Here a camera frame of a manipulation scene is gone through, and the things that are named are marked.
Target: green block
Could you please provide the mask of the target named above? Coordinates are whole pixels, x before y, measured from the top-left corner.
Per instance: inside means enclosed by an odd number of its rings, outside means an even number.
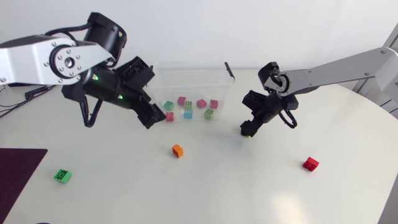
[[[215,111],[213,111],[213,110],[211,110],[211,109],[207,109],[207,110],[205,111],[205,118],[207,118],[207,119],[213,119],[214,114],[216,114]]]
[[[184,109],[192,110],[192,101],[186,101],[184,104]]]
[[[55,174],[54,179],[58,182],[66,184],[71,176],[72,176],[71,172],[60,169],[57,172],[57,174]]]
[[[174,108],[174,103],[171,101],[167,101],[166,103],[164,103],[163,107],[166,110],[172,110]]]

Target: lego brick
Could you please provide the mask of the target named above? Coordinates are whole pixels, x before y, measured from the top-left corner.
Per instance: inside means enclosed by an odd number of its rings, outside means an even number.
[[[174,103],[171,101],[166,101],[166,103],[164,103],[163,107],[166,110],[172,110],[174,108]]]
[[[210,108],[217,109],[218,108],[218,101],[217,100],[210,100]]]
[[[184,105],[185,104],[185,101],[187,100],[187,97],[184,97],[184,96],[180,96],[179,98],[178,98],[178,100],[177,100],[177,103],[178,103],[178,105]]]
[[[184,118],[191,119],[192,118],[192,110],[185,110],[184,111]]]
[[[316,161],[315,159],[312,159],[311,157],[309,157],[308,159],[307,159],[307,161],[305,161],[304,162],[304,164],[303,164],[303,166],[305,167],[305,168],[307,168],[309,171],[313,171],[313,170],[315,170],[315,168],[317,168],[318,167],[318,165],[319,165],[319,162],[318,161]]]
[[[197,106],[199,108],[204,108],[207,105],[207,102],[204,99],[200,99],[197,101]]]
[[[211,110],[211,109],[207,109],[205,111],[205,118],[207,119],[213,119],[214,115],[216,114],[215,111]]]
[[[166,121],[174,121],[174,112],[166,112]]]
[[[180,145],[176,144],[173,146],[173,153],[177,158],[181,158],[184,155],[184,149]]]
[[[192,101],[186,101],[184,104],[184,109],[192,110]]]
[[[55,174],[54,179],[58,182],[66,184],[71,176],[72,176],[71,172],[60,169],[57,172],[57,174]]]

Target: transparent storage container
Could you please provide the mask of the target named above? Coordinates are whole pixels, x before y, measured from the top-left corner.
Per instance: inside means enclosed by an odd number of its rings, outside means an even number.
[[[228,64],[223,62],[156,63],[155,77],[148,83],[148,92],[164,113],[174,113],[173,122],[215,120],[222,116],[226,95],[235,83],[233,74],[227,68]],[[185,106],[178,104],[179,97],[192,102],[192,118],[184,117]],[[197,106],[198,100],[205,100],[206,106]],[[210,108],[210,100],[216,100],[218,107]],[[164,107],[167,101],[174,103],[172,110]],[[214,111],[211,119],[205,117],[207,109]]]

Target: orange block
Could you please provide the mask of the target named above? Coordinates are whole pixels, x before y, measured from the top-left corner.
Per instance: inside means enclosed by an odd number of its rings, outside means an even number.
[[[177,156],[178,158],[181,158],[184,155],[184,149],[181,148],[180,145],[174,145],[173,146],[173,153],[175,154],[175,156]]]

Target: red lego brick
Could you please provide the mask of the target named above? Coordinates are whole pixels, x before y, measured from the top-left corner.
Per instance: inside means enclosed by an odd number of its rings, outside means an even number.
[[[180,96],[179,98],[178,98],[178,100],[177,100],[177,103],[178,103],[178,105],[184,105],[185,104],[185,101],[187,100],[187,97],[184,97],[184,96]]]
[[[206,101],[204,99],[200,99],[197,101],[197,106],[199,108],[204,108],[207,105]]]
[[[166,121],[174,121],[174,113],[166,112]]]
[[[210,108],[211,109],[217,109],[218,108],[218,101],[210,100]]]
[[[315,170],[315,168],[317,168],[318,167],[318,165],[319,165],[319,162],[318,161],[316,161],[315,159],[312,159],[311,157],[309,157],[308,159],[307,159],[307,161],[305,161],[304,162],[304,164],[303,164],[303,166],[305,167],[305,168],[307,168],[309,171],[313,171],[313,170]]]

